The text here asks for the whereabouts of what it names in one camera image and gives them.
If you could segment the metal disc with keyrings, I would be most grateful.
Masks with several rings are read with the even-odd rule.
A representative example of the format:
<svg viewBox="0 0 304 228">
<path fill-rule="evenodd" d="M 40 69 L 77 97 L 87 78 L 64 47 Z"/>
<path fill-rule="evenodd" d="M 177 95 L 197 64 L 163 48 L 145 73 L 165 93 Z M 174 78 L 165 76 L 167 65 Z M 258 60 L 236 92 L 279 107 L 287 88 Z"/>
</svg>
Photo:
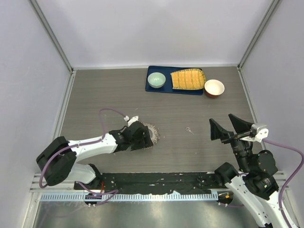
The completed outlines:
<svg viewBox="0 0 304 228">
<path fill-rule="evenodd" d="M 150 139 L 153 143 L 153 145 L 156 145 L 157 142 L 159 141 L 160 139 L 160 134 L 158 132 L 158 128 L 153 125 L 153 124 L 150 124 L 150 123 L 145 123 L 145 122 L 141 122 L 145 127 L 148 128 L 148 131 L 149 131 L 149 135 L 150 135 Z"/>
</svg>

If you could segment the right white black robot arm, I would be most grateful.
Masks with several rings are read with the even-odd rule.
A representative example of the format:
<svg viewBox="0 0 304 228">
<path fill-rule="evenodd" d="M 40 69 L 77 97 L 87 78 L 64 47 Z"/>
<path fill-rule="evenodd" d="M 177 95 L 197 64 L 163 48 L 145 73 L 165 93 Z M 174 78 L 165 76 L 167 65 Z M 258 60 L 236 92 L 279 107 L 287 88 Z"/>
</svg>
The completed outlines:
<svg viewBox="0 0 304 228">
<path fill-rule="evenodd" d="M 252 152 L 254 142 L 261 143 L 268 137 L 267 125 L 250 123 L 233 114 L 228 116 L 234 130 L 228 131 L 210 118 L 210 138 L 230 144 L 239 169 L 236 170 L 228 162 L 219 166 L 214 171 L 216 185 L 231 190 L 253 216 L 258 227 L 297 227 L 282 200 L 290 179 L 279 187 L 274 178 L 278 168 L 273 154 L 269 150 Z"/>
</svg>

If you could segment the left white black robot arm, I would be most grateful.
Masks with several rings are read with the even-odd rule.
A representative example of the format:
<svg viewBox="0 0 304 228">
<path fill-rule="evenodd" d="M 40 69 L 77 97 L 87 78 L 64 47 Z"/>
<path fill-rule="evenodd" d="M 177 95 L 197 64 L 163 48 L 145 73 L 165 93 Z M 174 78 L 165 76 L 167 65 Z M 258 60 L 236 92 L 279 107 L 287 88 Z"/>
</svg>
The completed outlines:
<svg viewBox="0 0 304 228">
<path fill-rule="evenodd" d="M 72 181 L 75 190 L 95 190 L 102 185 L 101 172 L 94 164 L 83 165 L 80 161 L 101 154 L 149 149 L 158 140 L 157 128 L 137 119 L 129 120 L 122 129 L 111 130 L 95 138 L 69 141 L 60 136 L 36 159 L 41 170 L 39 186 L 43 189 Z"/>
</svg>

